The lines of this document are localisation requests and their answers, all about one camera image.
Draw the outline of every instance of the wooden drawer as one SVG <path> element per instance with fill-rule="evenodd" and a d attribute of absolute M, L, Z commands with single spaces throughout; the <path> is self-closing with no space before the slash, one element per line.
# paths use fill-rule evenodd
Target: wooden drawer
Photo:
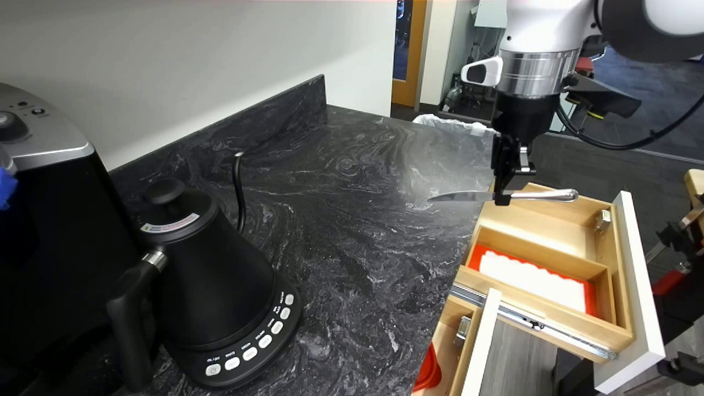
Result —
<path fill-rule="evenodd" d="M 498 315 L 498 300 L 498 290 L 491 290 L 487 296 L 482 300 L 482 308 L 458 296 L 446 300 L 434 333 L 442 381 L 436 386 L 413 392 L 413 396 L 480 394 Z M 462 317 L 471 317 L 463 344 L 456 336 Z"/>
<path fill-rule="evenodd" d="M 591 358 L 593 385 L 608 394 L 663 356 L 655 303 L 639 246 L 633 199 L 485 202 L 473 234 L 478 246 L 591 281 L 596 315 L 584 315 L 462 265 L 453 294 L 478 302 L 503 292 L 501 318 L 579 356 Z"/>

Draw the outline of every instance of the marble countertop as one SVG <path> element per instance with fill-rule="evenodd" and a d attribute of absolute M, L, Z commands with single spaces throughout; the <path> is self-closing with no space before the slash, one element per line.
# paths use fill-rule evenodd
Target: marble countertop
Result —
<path fill-rule="evenodd" d="M 127 207 L 161 175 L 217 197 L 243 149 L 243 237 L 292 281 L 306 313 L 294 339 L 245 389 L 217 394 L 409 394 L 485 190 L 491 138 L 329 108 L 311 78 L 113 171 Z M 209 394 L 162 358 L 161 394 Z"/>

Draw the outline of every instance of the kettle base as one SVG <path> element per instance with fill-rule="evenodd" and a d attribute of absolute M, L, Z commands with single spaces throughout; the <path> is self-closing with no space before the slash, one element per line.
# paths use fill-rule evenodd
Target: kettle base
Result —
<path fill-rule="evenodd" d="M 288 346 L 302 318 L 302 296 L 286 286 L 277 294 L 248 336 L 209 351 L 166 347 L 172 358 L 200 386 L 243 386 Z"/>

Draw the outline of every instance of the doorway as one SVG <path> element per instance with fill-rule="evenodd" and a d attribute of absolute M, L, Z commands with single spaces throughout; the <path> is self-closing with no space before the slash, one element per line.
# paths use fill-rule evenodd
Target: doorway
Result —
<path fill-rule="evenodd" d="M 395 0 L 394 105 L 417 105 L 426 0 Z"/>

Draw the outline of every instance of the black kettle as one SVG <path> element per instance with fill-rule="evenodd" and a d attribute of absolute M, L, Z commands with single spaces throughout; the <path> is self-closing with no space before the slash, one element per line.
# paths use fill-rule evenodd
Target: black kettle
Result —
<path fill-rule="evenodd" d="M 289 341 L 302 317 L 299 294 L 209 194 L 159 180 L 144 199 L 141 236 L 154 249 L 121 276 L 108 302 L 127 392 L 151 385 L 144 302 L 151 302 L 155 339 L 195 385 L 248 382 Z"/>

